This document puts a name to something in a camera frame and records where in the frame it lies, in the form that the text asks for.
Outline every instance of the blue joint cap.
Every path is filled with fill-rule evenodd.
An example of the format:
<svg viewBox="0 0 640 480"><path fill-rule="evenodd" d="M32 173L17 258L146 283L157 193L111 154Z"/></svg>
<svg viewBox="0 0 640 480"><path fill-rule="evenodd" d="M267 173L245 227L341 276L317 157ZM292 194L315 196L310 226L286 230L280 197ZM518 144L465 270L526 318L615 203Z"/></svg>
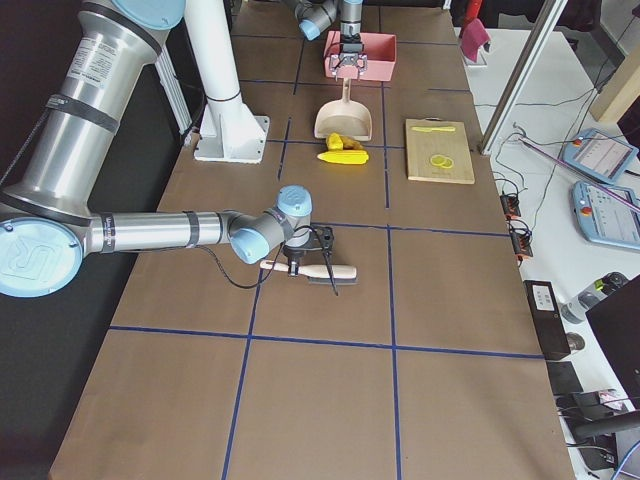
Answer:
<svg viewBox="0 0 640 480"><path fill-rule="evenodd" d="M311 20L304 19L298 25L304 36L307 37L307 40L315 40L320 36L320 29L313 23Z"/></svg>
<svg viewBox="0 0 640 480"><path fill-rule="evenodd" d="M311 194L300 185L288 185L280 190L277 207L290 217L306 217L313 210Z"/></svg>
<svg viewBox="0 0 640 480"><path fill-rule="evenodd" d="M257 230L241 228L230 239L231 248L244 263L252 265L269 254L269 243Z"/></svg>
<svg viewBox="0 0 640 480"><path fill-rule="evenodd" d="M184 16L186 0L113 0L129 20L151 30L169 30Z"/></svg>
<svg viewBox="0 0 640 480"><path fill-rule="evenodd" d="M53 293L75 277L82 244L64 225L23 217L0 223L0 293L32 298Z"/></svg>

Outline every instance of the dustpan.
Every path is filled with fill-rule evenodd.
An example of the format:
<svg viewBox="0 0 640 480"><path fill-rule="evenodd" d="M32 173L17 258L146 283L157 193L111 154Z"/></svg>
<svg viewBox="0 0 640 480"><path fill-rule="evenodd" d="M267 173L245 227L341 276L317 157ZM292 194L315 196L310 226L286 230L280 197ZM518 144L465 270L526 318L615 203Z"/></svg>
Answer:
<svg viewBox="0 0 640 480"><path fill-rule="evenodd" d="M314 135L327 138L333 132L361 142L371 140L371 113L361 103L351 100L351 79L342 80L342 98L326 103L316 116Z"/></svg>

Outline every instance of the black box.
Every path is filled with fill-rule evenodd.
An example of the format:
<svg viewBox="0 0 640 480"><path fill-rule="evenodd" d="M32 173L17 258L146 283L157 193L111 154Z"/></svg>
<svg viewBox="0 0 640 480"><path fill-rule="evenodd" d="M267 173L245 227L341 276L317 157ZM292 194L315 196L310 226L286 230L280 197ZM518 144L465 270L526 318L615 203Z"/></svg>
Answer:
<svg viewBox="0 0 640 480"><path fill-rule="evenodd" d="M547 360L561 360L571 353L562 326L551 282L525 280L529 309L538 334L538 343Z"/></svg>

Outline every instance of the dustpan handle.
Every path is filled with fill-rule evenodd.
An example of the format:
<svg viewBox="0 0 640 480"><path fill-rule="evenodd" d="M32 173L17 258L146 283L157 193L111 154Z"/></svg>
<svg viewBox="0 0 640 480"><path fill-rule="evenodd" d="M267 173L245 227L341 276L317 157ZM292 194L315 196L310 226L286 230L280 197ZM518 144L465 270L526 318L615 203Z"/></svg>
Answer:
<svg viewBox="0 0 640 480"><path fill-rule="evenodd" d="M344 103L349 103L350 98L351 98L351 79L343 78L342 79L342 101Z"/></svg>

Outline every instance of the lemon slice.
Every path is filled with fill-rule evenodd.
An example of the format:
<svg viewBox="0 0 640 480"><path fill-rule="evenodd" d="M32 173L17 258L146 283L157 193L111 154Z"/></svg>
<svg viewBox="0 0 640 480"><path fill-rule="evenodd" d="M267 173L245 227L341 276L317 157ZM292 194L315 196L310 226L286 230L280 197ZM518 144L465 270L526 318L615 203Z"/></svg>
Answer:
<svg viewBox="0 0 640 480"><path fill-rule="evenodd" d="M436 154L429 159L429 163L434 167L449 169L453 168L453 159L446 155Z"/></svg>

